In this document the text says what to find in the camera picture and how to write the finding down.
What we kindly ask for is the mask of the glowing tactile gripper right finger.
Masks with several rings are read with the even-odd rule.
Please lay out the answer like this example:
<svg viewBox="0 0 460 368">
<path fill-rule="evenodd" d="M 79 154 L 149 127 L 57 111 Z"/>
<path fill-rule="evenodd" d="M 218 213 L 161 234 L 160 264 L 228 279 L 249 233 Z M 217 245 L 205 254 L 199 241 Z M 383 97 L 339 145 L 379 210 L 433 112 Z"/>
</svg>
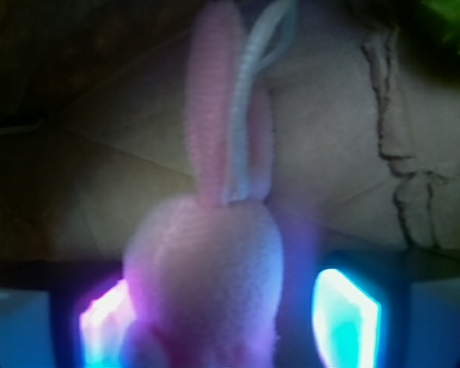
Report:
<svg viewBox="0 0 460 368">
<path fill-rule="evenodd" d="M 310 321 L 324 367 L 460 367 L 460 251 L 333 251 Z"/>
</svg>

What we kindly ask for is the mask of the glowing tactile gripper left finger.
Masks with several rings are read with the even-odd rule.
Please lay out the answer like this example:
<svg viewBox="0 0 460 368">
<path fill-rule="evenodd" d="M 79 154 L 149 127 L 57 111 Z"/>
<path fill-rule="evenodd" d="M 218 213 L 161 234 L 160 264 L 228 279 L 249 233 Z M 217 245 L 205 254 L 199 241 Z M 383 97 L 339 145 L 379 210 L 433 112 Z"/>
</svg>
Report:
<svg viewBox="0 0 460 368">
<path fill-rule="evenodd" d="M 122 367 L 121 268 L 0 268 L 0 367 Z"/>
</svg>

